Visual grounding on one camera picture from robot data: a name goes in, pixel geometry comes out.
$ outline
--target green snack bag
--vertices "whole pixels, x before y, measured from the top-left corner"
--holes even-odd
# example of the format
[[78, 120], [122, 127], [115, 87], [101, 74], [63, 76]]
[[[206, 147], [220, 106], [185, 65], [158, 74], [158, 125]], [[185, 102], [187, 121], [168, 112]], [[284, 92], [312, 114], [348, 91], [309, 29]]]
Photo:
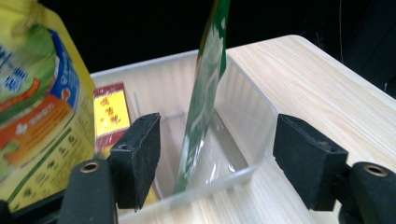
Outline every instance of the green snack bag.
[[230, 0], [215, 0], [199, 48], [174, 193], [186, 189], [212, 119], [217, 86], [226, 68], [225, 36], [229, 6]]

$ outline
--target metal grommet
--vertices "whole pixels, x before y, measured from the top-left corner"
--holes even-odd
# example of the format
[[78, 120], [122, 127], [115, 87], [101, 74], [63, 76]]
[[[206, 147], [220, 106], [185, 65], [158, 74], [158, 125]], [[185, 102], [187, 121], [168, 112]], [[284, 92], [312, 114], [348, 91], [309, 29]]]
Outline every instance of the metal grommet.
[[84, 173], [84, 174], [88, 174], [88, 173], [92, 173], [95, 172], [99, 169], [100, 165], [99, 163], [97, 163], [96, 161], [87, 163], [83, 166], [81, 166], [81, 168], [79, 168], [79, 170]]
[[363, 166], [363, 169], [371, 175], [376, 175], [376, 176], [380, 176], [380, 177], [385, 177], [388, 175], [388, 172], [386, 170], [382, 169], [379, 166], [375, 166], [375, 165], [365, 165], [365, 166]]

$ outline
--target yellow package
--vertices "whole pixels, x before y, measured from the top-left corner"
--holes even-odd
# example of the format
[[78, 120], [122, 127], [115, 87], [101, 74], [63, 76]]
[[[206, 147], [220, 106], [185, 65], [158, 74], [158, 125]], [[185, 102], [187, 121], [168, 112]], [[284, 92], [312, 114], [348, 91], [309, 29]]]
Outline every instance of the yellow package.
[[94, 153], [94, 84], [60, 18], [0, 0], [0, 199], [16, 211], [65, 188]]

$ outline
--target light wood surface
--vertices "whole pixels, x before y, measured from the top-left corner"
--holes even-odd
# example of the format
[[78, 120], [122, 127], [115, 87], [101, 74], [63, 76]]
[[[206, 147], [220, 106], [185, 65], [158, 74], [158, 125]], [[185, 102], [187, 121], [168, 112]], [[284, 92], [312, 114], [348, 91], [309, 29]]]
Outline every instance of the light wood surface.
[[[304, 119], [348, 150], [348, 164], [371, 161], [396, 171], [396, 101], [384, 92], [299, 36], [228, 54], [279, 113]], [[270, 157], [248, 183], [148, 223], [337, 223], [336, 210], [307, 211]]]

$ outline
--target plastic storage container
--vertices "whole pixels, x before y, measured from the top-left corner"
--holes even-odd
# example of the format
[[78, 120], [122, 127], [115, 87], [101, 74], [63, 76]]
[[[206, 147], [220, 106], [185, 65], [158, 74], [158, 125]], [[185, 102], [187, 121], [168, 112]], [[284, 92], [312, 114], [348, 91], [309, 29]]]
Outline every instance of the plastic storage container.
[[98, 87], [122, 81], [131, 120], [159, 112], [161, 158], [154, 181], [159, 202], [141, 211], [120, 211], [119, 220], [143, 221], [250, 179], [275, 139], [275, 108], [232, 59], [221, 79], [215, 114], [188, 189], [173, 195], [195, 76], [197, 51], [92, 74]]

